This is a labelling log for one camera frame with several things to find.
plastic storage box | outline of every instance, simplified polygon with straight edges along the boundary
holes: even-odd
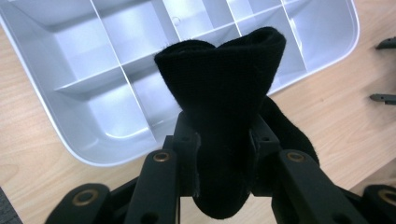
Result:
[[[1,22],[65,147],[111,166],[160,148],[180,111],[153,61],[273,26],[287,46],[271,92],[348,55],[352,0],[0,0]]]

tray divider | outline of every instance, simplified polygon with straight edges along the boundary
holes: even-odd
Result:
[[[139,96],[137,95],[137,93],[136,93],[136,91],[135,91],[133,85],[131,85],[131,82],[130,82],[129,78],[128,78],[128,77],[126,76],[126,74],[125,74],[125,71],[124,71],[124,69],[123,69],[123,67],[122,67],[122,64],[121,64],[121,62],[120,62],[120,58],[118,57],[117,52],[116,52],[116,50],[114,49],[113,43],[111,42],[111,39],[110,39],[110,37],[109,37],[109,35],[108,35],[108,32],[107,32],[107,29],[106,29],[105,25],[103,24],[102,18],[101,18],[100,14],[99,14],[99,12],[98,12],[98,10],[97,10],[97,8],[96,8],[96,5],[95,5],[95,3],[93,2],[93,0],[90,0],[90,1],[91,1],[91,4],[92,4],[92,7],[93,7],[93,9],[94,9],[94,11],[95,11],[95,13],[96,13],[96,16],[99,18],[99,20],[100,20],[100,22],[101,22],[101,25],[103,26],[103,29],[104,29],[105,32],[106,32],[106,38],[107,38],[107,40],[108,40],[108,42],[109,42],[109,44],[110,44],[110,46],[111,46],[111,48],[112,48],[112,51],[113,51],[113,53],[114,53],[114,56],[116,57],[116,60],[117,60],[118,66],[119,66],[119,68],[120,68],[120,70],[121,70],[121,72],[122,72],[122,75],[123,75],[123,77],[125,78],[126,83],[128,84],[129,90],[131,91],[131,94],[132,94],[132,96],[134,97],[134,99],[135,99],[135,101],[136,101],[136,104],[137,104],[137,106],[139,107],[140,111],[143,113],[144,117],[147,118],[147,117],[148,117],[148,114],[147,114],[147,112],[145,111],[145,108],[142,106],[141,100],[140,100]],[[153,139],[155,139],[155,137],[154,137],[154,135],[153,135],[153,133],[152,133],[152,130],[151,130],[151,125],[150,125],[147,121],[146,121],[146,124],[147,124],[147,127],[148,127],[149,131],[150,131],[151,137],[152,137]]]
[[[295,43],[297,44],[298,49],[300,51],[301,58],[303,59],[305,70],[307,71],[308,68],[307,68],[306,58],[305,58],[304,53],[303,53],[303,42],[302,42],[302,40],[301,40],[301,38],[300,38],[300,36],[299,36],[299,34],[297,32],[297,28],[296,28],[296,25],[294,23],[294,20],[290,18],[289,13],[288,13],[288,11],[286,9],[286,5],[287,4],[292,4],[292,3],[295,3],[295,2],[298,2],[298,1],[302,1],[302,0],[291,0],[291,1],[281,0],[281,1],[282,1],[282,7],[285,10],[285,15],[286,15],[286,17],[288,18],[288,21],[289,21],[290,29],[291,29],[291,31],[292,31],[292,33],[294,35]]]

light wood surface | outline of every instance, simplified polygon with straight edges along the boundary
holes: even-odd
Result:
[[[355,4],[361,24],[356,49],[340,63],[273,95],[310,137],[325,173],[346,189],[396,158],[396,106],[368,98],[376,92],[396,94],[396,49],[374,48],[396,35],[396,1]],[[2,29],[0,80],[0,186],[23,223],[43,223],[62,197],[81,184],[114,189],[139,174],[143,159],[98,168],[67,152]],[[181,221],[275,223],[270,202],[250,197],[235,217],[218,221],[183,199]]]

black velvet cloth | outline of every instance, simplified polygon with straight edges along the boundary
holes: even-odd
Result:
[[[248,130],[257,114],[282,147],[301,149],[316,158],[308,138],[266,96],[285,45],[281,33],[264,27],[217,48],[205,41],[183,41],[154,58],[170,92],[200,134],[194,201],[210,217],[231,217],[248,198],[254,183]]]

